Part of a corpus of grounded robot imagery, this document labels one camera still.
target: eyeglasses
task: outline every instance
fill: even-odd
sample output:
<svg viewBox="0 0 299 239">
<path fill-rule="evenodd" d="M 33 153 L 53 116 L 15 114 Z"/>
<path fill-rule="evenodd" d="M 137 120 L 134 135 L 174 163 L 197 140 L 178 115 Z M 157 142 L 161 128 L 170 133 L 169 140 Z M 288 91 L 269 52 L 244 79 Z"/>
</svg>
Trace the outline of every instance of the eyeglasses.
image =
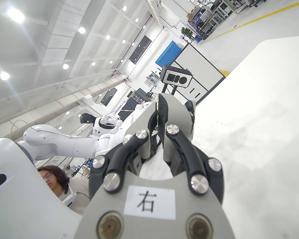
<svg viewBox="0 0 299 239">
<path fill-rule="evenodd" d="M 43 178 L 43 179 L 49 179 L 49 178 L 51 178 L 52 175 L 53 175 L 53 173 L 48 172 L 48 173 L 46 173 L 44 176 L 42 176 L 42 178 Z"/>
</svg>

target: person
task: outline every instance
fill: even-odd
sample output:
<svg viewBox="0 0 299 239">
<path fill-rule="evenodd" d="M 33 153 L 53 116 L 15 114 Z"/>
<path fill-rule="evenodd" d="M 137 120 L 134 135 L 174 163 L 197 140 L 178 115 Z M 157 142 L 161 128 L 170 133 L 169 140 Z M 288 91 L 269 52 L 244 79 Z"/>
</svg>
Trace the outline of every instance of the person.
<svg viewBox="0 0 299 239">
<path fill-rule="evenodd" d="M 71 194 L 69 189 L 70 186 L 72 191 L 77 193 L 77 195 L 75 196 L 74 202 L 69 205 L 69 208 L 74 212 L 83 215 L 90 202 L 88 197 L 89 182 L 86 177 L 77 175 L 70 179 L 68 176 L 66 176 L 64 171 L 62 171 L 58 166 L 54 165 L 39 167 L 38 172 L 45 180 L 46 184 L 61 201 Z"/>
</svg>

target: white table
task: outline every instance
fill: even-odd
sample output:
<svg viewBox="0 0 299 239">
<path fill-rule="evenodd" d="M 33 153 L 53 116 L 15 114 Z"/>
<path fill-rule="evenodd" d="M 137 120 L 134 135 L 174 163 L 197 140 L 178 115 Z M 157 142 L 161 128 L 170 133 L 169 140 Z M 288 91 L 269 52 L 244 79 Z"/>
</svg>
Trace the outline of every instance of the white table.
<svg viewBox="0 0 299 239">
<path fill-rule="evenodd" d="M 223 164 L 236 239 L 298 239 L 299 37 L 259 44 L 196 108 L 193 142 Z M 161 150 L 143 167 L 171 177 Z"/>
</svg>

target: label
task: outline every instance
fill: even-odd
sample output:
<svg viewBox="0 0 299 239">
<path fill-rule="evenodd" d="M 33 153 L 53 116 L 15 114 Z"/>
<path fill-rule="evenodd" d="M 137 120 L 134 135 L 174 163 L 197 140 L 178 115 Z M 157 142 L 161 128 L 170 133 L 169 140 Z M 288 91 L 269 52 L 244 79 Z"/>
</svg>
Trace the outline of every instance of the label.
<svg viewBox="0 0 299 239">
<path fill-rule="evenodd" d="M 176 220 L 175 190 L 130 185 L 126 196 L 124 214 Z"/>
</svg>

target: camera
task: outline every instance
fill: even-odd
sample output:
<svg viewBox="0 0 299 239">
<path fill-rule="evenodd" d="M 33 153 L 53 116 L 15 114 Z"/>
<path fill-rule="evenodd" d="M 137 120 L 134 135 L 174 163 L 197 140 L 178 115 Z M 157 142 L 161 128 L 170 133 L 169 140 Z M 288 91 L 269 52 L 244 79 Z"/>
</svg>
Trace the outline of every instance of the camera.
<svg viewBox="0 0 299 239">
<path fill-rule="evenodd" d="M 193 75 L 188 70 L 164 65 L 161 75 L 161 81 L 178 87 L 188 87 Z"/>
</svg>

